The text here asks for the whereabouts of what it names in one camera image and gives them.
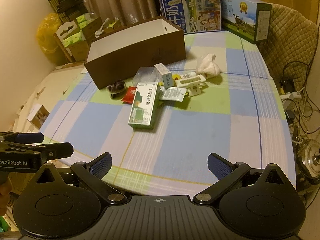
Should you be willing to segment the person's left hand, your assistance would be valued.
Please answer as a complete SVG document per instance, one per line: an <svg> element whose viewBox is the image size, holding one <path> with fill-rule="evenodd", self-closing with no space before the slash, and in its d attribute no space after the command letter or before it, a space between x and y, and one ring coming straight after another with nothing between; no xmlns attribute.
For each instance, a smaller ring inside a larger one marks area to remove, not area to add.
<svg viewBox="0 0 320 240"><path fill-rule="evenodd" d="M11 191L12 182L8 177L6 181L0 185L0 216L4 216L7 212L7 205L10 202Z"/></svg>

